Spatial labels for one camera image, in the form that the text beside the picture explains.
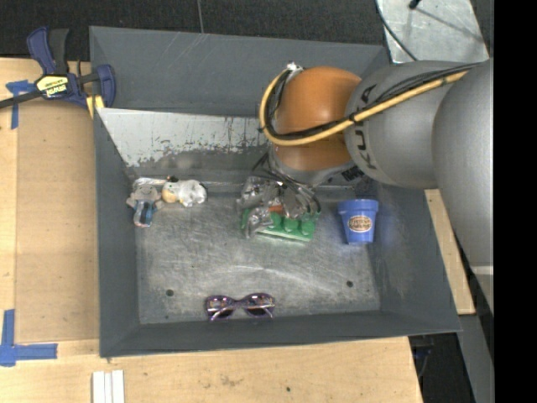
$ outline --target blue tape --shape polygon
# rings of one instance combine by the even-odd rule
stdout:
[[[17,361],[30,359],[57,359],[58,343],[16,345],[14,343],[15,310],[4,311],[0,366],[13,367]]]
[[[36,89],[35,85],[32,82],[28,82],[27,80],[8,82],[6,84],[6,88],[9,90],[9,92],[13,94],[14,97],[23,92],[32,92],[32,91],[35,91]],[[11,110],[11,129],[14,130],[17,127],[18,127],[18,104],[15,103]]]

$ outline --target bin floor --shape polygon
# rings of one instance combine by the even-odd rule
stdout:
[[[272,295],[278,316],[379,309],[368,248],[346,244],[335,201],[321,199],[315,236],[301,242],[245,239],[235,199],[167,204],[150,228],[137,228],[141,323],[203,321],[206,297],[252,292]]]

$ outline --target wooden table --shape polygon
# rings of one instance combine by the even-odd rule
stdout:
[[[40,74],[0,58],[0,99]],[[39,99],[19,112],[11,130],[0,111],[0,308],[15,308],[16,343],[59,346],[55,360],[0,367],[0,402],[91,401],[91,373],[115,369],[127,403],[422,401],[408,338],[101,359],[91,117]],[[440,194],[426,194],[457,310],[474,313]]]

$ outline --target gray bin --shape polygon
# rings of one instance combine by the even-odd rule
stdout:
[[[388,57],[380,46],[91,28],[91,63],[112,65],[118,87],[94,118],[101,356],[460,330],[423,191],[373,184],[380,209],[365,247],[345,244],[336,204],[354,189],[342,178],[319,190],[313,241],[243,238],[234,202],[266,150],[256,106],[290,61],[365,77]],[[206,184],[207,202],[167,205],[136,228],[133,181],[167,175]],[[205,297],[254,291],[275,297],[273,320],[206,320]]]

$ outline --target sunglasses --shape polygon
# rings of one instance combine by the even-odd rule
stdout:
[[[272,318],[275,304],[271,295],[256,292],[241,300],[234,300],[227,296],[210,296],[206,298],[205,307],[209,320],[218,321],[228,319],[239,307],[244,309],[250,317]]]

